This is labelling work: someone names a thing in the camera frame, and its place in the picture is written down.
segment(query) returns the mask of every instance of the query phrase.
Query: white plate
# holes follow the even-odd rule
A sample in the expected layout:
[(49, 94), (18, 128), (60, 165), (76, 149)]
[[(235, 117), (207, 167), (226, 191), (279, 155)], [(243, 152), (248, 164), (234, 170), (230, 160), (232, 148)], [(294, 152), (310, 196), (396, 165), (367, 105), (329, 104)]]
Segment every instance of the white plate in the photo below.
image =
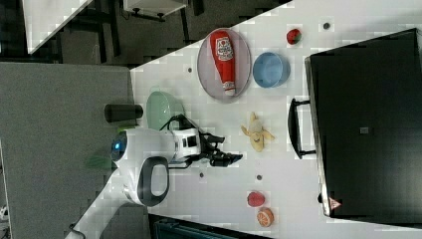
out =
[[(218, 30), (224, 30), (229, 34), (235, 52), (236, 94), (233, 97), (226, 96), (224, 93), (220, 75), (215, 67), (211, 52), (210, 35)], [(205, 38), (199, 50), (197, 62), (198, 77), (202, 87), (210, 97), (224, 103), (230, 103), (239, 97), (248, 85), (251, 74), (251, 54), (245, 40), (238, 33), (228, 28), (216, 29), (213, 32)]]

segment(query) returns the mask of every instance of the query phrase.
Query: suitcase handle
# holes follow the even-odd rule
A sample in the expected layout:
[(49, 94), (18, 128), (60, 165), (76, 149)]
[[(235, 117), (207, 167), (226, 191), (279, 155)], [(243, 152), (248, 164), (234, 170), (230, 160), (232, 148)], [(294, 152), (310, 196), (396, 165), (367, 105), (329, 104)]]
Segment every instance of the suitcase handle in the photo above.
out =
[(302, 105), (310, 104), (310, 101), (298, 102), (296, 99), (292, 99), (291, 106), (289, 108), (288, 127), (289, 137), (291, 139), (293, 149), (300, 159), (304, 155), (317, 153), (316, 150), (304, 151), (301, 145), (301, 129), (299, 128), (298, 110), (297, 108)]

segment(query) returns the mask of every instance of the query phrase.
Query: black thermos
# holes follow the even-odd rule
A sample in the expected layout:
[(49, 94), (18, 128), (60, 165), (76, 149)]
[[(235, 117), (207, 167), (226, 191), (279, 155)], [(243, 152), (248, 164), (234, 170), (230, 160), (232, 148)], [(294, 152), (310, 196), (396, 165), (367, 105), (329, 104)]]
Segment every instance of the black thermos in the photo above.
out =
[(105, 120), (107, 122), (136, 120), (143, 116), (143, 109), (140, 105), (106, 105)]

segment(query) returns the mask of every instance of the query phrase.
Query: green bowl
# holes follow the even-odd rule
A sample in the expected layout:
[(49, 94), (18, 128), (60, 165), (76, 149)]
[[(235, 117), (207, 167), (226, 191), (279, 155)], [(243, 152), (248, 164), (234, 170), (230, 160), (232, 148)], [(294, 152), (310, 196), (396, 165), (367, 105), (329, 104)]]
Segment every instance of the green bowl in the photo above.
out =
[[(174, 116), (184, 115), (183, 104), (169, 93), (156, 91), (149, 95), (146, 102), (146, 119), (148, 127), (160, 130)], [(177, 127), (177, 122), (170, 128)]]

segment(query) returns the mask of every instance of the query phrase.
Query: gray partition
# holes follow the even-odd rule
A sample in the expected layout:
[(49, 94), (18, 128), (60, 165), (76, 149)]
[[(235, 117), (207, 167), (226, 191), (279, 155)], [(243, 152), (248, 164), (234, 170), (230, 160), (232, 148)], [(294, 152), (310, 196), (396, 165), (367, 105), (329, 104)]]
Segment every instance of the gray partition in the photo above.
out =
[(127, 68), (0, 64), (0, 138), (14, 238), (64, 238), (102, 190), (111, 169), (84, 162), (107, 155), (117, 133), (104, 118), (109, 103), (133, 103)]

